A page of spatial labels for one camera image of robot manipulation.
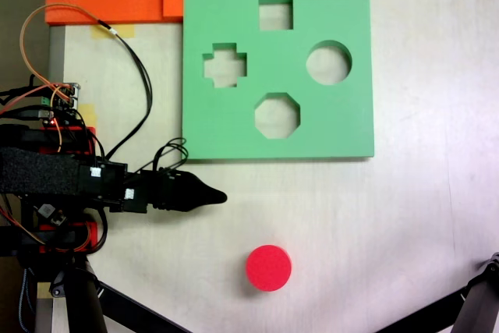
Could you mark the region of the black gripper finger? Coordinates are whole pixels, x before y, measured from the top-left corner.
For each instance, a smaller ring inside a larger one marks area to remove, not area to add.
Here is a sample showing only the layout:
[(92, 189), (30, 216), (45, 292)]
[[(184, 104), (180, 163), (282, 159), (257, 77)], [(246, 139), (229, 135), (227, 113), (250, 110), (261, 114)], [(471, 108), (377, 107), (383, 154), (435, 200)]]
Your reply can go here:
[(189, 212), (198, 207), (223, 204), (227, 194), (210, 187), (193, 173), (178, 171), (175, 174), (175, 210)]

